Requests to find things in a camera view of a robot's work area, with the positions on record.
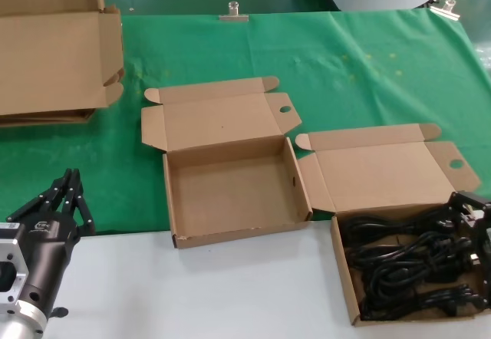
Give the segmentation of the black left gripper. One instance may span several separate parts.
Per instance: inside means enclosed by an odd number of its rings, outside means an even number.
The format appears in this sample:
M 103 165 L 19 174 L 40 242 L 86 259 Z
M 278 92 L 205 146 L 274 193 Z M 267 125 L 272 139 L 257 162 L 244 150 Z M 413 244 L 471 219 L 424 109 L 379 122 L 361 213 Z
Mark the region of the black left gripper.
M 56 212 L 63 201 L 64 214 L 37 214 Z M 76 212 L 81 223 L 75 222 Z M 7 222 L 21 220 L 26 227 L 28 277 L 20 299 L 42 312 L 50 312 L 79 235 L 95 235 L 80 171 L 66 169 L 48 189 L 7 217 Z

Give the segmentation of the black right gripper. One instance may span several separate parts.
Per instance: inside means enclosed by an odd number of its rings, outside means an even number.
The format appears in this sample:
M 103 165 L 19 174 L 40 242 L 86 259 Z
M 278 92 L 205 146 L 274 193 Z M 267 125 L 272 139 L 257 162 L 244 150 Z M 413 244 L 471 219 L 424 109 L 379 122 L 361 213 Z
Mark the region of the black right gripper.
M 485 212 L 490 211 L 490 200 L 475 193 L 461 191 L 460 197 L 457 192 L 452 192 L 448 199 L 447 205 L 451 214 L 451 219 L 455 225 L 456 232 L 459 235 L 468 235 L 469 226 L 466 223 L 466 217 L 470 214 L 464 206 L 467 204 L 474 209 L 483 212 L 473 212 L 473 224 L 471 227 L 471 239 L 475 253 L 480 262 L 485 278 L 490 277 L 490 218 L 486 217 Z

